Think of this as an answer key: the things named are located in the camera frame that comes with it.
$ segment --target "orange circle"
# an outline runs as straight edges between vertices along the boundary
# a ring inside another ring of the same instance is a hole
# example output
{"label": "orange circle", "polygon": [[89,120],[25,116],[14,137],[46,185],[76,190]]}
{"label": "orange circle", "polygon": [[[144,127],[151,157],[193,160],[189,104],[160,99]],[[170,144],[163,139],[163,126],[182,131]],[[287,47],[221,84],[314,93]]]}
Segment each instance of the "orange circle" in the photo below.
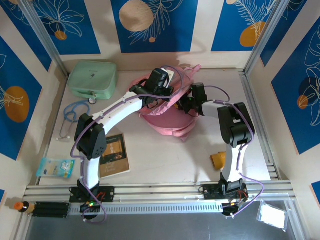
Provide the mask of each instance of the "orange circle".
{"label": "orange circle", "polygon": [[15,205],[14,205],[14,209],[15,210],[21,210],[21,209],[23,209],[24,208],[24,203],[23,202],[20,202],[20,201],[18,201],[18,202],[16,202],[15,203]]}
{"label": "orange circle", "polygon": [[66,34],[65,32],[63,32],[63,31],[60,31],[60,30],[56,31],[56,32],[54,33],[54,35],[55,35],[55,37],[56,37],[57,39],[59,39],[59,40],[61,40],[61,41],[64,41],[64,40],[67,39],[67,34]]}
{"label": "orange circle", "polygon": [[7,116],[16,123],[23,123],[29,114],[30,102],[27,92],[20,86],[9,87],[5,92],[4,105]]}
{"label": "orange circle", "polygon": [[248,26],[240,36],[240,44],[243,47],[254,47],[265,25],[264,21],[260,21],[255,25]]}
{"label": "orange circle", "polygon": [[156,39],[155,39],[154,37],[150,37],[150,38],[149,38],[149,42],[153,44],[153,43],[156,42]]}
{"label": "orange circle", "polygon": [[305,96],[305,95],[301,95],[299,98],[298,98],[298,107],[300,109],[306,109],[308,107],[308,98]]}

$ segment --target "book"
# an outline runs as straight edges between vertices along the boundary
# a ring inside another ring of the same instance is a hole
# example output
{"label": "book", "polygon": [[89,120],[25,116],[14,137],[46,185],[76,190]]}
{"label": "book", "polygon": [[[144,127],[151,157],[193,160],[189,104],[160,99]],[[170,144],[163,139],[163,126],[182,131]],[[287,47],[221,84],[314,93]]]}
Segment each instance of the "book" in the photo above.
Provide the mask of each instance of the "book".
{"label": "book", "polygon": [[100,178],[130,172],[124,134],[106,137],[106,150],[100,158]]}

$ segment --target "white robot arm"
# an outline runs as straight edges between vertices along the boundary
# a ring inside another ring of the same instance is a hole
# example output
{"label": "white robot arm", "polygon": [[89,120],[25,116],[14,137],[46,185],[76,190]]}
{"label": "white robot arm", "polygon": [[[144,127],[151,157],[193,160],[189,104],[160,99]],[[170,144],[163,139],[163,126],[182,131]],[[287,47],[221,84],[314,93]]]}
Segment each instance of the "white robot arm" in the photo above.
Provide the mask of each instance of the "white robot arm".
{"label": "white robot arm", "polygon": [[[127,116],[156,100],[146,95],[156,95],[159,96],[158,99],[168,101],[173,93],[173,88],[169,86],[171,79],[172,75],[170,76],[166,70],[156,68],[150,78],[145,80],[144,86],[139,83],[110,107],[93,116],[83,114],[80,117],[74,137],[77,142],[76,147],[84,159],[83,171],[77,184],[80,193],[83,193],[79,198],[91,201],[88,189],[95,196],[99,193],[99,162],[107,147],[108,132]],[[220,181],[214,186],[203,186],[207,192],[210,192],[205,197],[207,199],[236,198],[237,191],[247,190],[239,173],[242,171],[244,152],[247,149],[245,144],[252,139],[251,133],[254,134],[254,127],[245,104],[235,104],[237,108],[235,111],[230,106],[208,101],[204,85],[196,83],[191,86],[191,92],[186,93],[177,102],[177,106],[185,113],[195,110],[199,115],[219,119],[221,135],[227,144],[226,163],[220,174]],[[247,120],[251,131],[237,113],[239,111]],[[92,126],[83,134],[90,124]]]}

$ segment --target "pink backpack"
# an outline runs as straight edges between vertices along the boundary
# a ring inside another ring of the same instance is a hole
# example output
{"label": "pink backpack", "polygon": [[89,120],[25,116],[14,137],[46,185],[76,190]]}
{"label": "pink backpack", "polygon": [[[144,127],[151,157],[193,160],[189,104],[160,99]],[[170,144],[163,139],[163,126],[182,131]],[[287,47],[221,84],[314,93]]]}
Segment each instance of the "pink backpack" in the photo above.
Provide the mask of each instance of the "pink backpack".
{"label": "pink backpack", "polygon": [[[201,65],[197,65],[194,68],[186,67],[175,67],[183,75],[183,89],[175,97],[171,98],[169,102],[159,100],[157,105],[149,108],[144,107],[139,111],[147,123],[162,135],[175,136],[185,141],[190,131],[195,127],[197,114],[194,111],[189,114],[185,114],[184,111],[178,110],[174,105],[179,99],[190,90],[190,86],[194,83],[193,76],[201,68]],[[180,75],[172,68],[168,69],[174,71],[174,77],[171,81],[170,86],[174,87],[174,92],[179,90],[181,86]],[[148,79],[150,74],[142,76],[134,80],[130,87],[139,83],[141,80]]]}

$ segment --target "bottle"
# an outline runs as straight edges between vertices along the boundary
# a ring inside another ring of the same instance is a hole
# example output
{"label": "bottle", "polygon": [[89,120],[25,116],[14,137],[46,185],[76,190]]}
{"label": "bottle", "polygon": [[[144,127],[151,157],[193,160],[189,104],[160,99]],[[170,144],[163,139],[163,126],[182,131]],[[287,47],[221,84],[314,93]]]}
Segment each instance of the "bottle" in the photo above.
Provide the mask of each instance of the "bottle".
{"label": "bottle", "polygon": [[35,205],[27,201],[24,201],[24,202],[18,201],[15,203],[14,209],[18,210],[18,212],[20,213],[30,214],[35,210]]}

